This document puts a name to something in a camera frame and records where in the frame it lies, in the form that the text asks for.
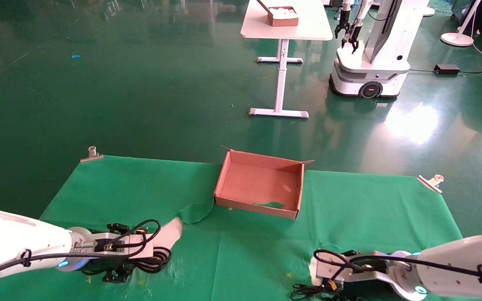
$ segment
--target table foot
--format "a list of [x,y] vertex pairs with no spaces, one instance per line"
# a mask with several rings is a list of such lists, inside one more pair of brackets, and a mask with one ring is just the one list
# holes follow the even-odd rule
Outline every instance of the table foot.
[[298,118],[308,118],[307,111],[289,111],[281,110],[277,112],[273,109],[257,109],[250,108],[249,115],[269,115],[269,116],[284,116],[284,117],[298,117]]
[[[277,57],[269,57],[269,56],[259,56],[256,61],[258,63],[266,62],[266,63],[278,63],[279,58]],[[295,64],[302,64],[304,63],[303,59],[300,57],[288,57],[287,58],[288,63],[295,63]]]

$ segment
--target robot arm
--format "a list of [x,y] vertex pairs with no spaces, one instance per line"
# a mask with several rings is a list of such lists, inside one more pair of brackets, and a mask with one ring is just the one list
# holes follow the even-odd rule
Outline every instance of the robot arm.
[[482,235],[415,253],[349,251],[339,255],[318,250],[314,257],[318,261],[316,276],[323,280],[321,287],[325,289],[330,282],[339,287],[325,291],[338,295],[339,300],[398,297],[422,301],[428,293],[482,298]]
[[371,4],[373,4],[373,0],[362,0],[360,3],[360,9],[358,10],[358,14],[356,14],[356,19],[350,26],[350,28],[346,29],[346,34],[342,38],[342,48],[345,46],[346,42],[349,42],[352,44],[352,53],[354,53],[358,49],[358,34],[360,33],[360,29],[362,28],[362,25],[364,24],[364,18],[367,15],[367,12],[371,8]]
[[[157,230],[139,229],[148,222]],[[109,232],[84,227],[68,230],[36,219],[0,211],[0,278],[34,269],[56,267],[86,275],[105,272],[104,282],[125,282],[133,269],[158,272],[170,260],[170,250],[154,248],[153,238],[161,229],[154,219],[134,229],[109,224]]]
[[349,16],[351,14],[351,7],[353,4],[354,0],[343,0],[340,14],[340,23],[336,26],[336,29],[334,31],[336,38],[338,38],[338,33],[342,29],[345,29],[346,32],[349,30],[349,27],[351,26],[349,24]]

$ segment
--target green cloth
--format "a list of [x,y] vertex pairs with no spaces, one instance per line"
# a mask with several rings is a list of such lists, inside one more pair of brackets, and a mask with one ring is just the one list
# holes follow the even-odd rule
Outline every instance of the green cloth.
[[442,196],[413,177],[307,170],[293,221],[213,206],[219,173],[214,164],[113,156],[79,164],[42,220],[102,230],[179,215],[172,260],[125,284],[56,269],[21,273],[0,279],[0,300],[287,300],[292,284],[310,283],[317,248],[413,252],[461,238]]

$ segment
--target green floor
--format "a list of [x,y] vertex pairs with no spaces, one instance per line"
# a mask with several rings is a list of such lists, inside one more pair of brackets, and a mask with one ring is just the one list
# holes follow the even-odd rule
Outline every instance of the green floor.
[[[0,0],[0,209],[39,217],[89,145],[214,163],[225,145],[310,169],[440,173],[462,234],[482,234],[482,74],[410,74],[371,111],[328,89],[338,40],[294,41],[305,63],[288,66],[285,108],[310,118],[249,116],[274,105],[277,66],[254,63],[276,41],[239,34],[246,2]],[[423,19],[412,67],[482,70],[476,50],[439,41],[455,28],[443,13]]]

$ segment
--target small cardboard box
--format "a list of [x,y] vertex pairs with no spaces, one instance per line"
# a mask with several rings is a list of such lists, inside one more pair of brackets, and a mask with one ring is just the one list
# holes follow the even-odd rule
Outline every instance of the small cardboard box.
[[269,19],[269,22],[271,23],[271,26],[297,26],[299,25],[299,17],[296,17],[294,19],[275,19],[273,16],[273,13],[270,11],[270,8],[287,8],[289,10],[295,11],[295,8],[292,6],[273,6],[273,7],[267,7],[261,0],[257,0],[260,5],[265,8],[267,11],[267,19]]
[[229,149],[215,189],[220,206],[296,219],[303,194],[304,164]]

